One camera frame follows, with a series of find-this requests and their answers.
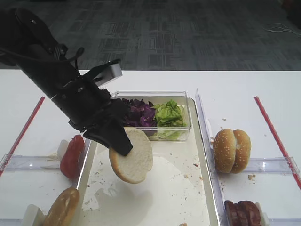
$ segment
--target tomato slice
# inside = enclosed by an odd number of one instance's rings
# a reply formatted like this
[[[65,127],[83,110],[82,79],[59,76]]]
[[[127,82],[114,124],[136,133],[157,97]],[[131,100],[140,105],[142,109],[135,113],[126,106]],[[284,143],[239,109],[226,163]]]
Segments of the tomato slice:
[[[68,144],[60,164],[60,170],[69,179],[76,179],[79,176],[79,157],[84,150],[84,145],[85,142],[81,135],[76,135]]]

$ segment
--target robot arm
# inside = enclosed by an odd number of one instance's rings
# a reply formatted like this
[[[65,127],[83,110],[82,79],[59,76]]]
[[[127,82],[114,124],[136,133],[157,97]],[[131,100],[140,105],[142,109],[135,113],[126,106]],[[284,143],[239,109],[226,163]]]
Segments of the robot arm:
[[[122,75],[119,60],[95,67],[80,75],[71,64],[84,49],[65,58],[67,47],[59,44],[46,24],[32,12],[17,8],[0,10],[0,61],[18,66],[70,119],[83,136],[126,156],[133,148],[123,127],[127,107],[99,89]]]

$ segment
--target floor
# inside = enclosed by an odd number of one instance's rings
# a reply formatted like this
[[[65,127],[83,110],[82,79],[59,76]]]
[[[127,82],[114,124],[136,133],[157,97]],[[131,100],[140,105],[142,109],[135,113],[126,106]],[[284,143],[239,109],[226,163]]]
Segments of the floor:
[[[0,1],[14,7],[43,19],[68,56],[84,47],[80,69],[121,58],[123,70],[301,70],[301,39],[261,26],[301,32],[277,0]]]

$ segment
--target red stick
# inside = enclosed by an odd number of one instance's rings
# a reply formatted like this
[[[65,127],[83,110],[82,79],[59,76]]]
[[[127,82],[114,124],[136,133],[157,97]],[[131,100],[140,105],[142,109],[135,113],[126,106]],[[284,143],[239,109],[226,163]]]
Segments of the red stick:
[[[37,105],[35,106],[32,114],[30,115],[29,119],[27,120],[26,124],[24,125],[23,129],[21,130],[19,136],[17,137],[16,141],[14,142],[13,146],[11,147],[8,156],[4,162],[4,168],[6,167],[8,161],[11,158],[11,155],[15,152],[15,149],[17,148],[18,144],[20,143],[22,137],[24,136],[25,132],[27,131],[30,123],[32,122],[33,118],[35,117],[35,115],[37,114],[38,110],[40,109],[43,101],[44,101],[45,97],[41,97],[40,100],[38,101]]]
[[[259,109],[260,109],[260,111],[261,111],[261,113],[262,113],[265,121],[267,122],[267,124],[269,126],[269,129],[271,130],[271,132],[273,134],[273,137],[276,140],[276,142],[278,144],[278,147],[280,148],[280,150],[282,152],[282,155],[285,158],[288,158],[289,155],[288,155],[288,153],[287,153],[287,151],[286,151],[283,143],[281,142],[280,137],[278,136],[278,134],[277,134],[277,132],[276,132],[276,130],[275,130],[275,128],[274,128],[271,120],[269,119],[269,116],[268,116],[267,112],[264,110],[264,107],[263,107],[261,101],[259,100],[259,97],[254,97],[254,99],[255,99],[255,101],[256,101],[256,103],[257,103],[257,105],[258,105],[258,107],[259,107]],[[293,165],[292,165],[292,163],[291,163],[291,161],[289,159],[288,159],[288,165],[291,168],[291,171],[294,172]],[[295,178],[295,180],[296,180],[296,182],[297,182],[297,184],[298,184],[298,186],[299,186],[299,188],[301,190],[301,179],[300,179],[299,174],[293,173],[293,177]]]

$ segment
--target purple cabbage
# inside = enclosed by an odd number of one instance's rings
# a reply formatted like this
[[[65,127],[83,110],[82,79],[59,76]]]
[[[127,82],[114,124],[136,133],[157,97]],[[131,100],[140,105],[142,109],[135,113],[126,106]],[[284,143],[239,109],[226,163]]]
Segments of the purple cabbage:
[[[157,122],[155,120],[156,109],[152,108],[154,104],[149,101],[145,103],[143,100],[127,100],[122,101],[128,107],[128,113],[123,120],[123,126],[132,127],[156,127]]]

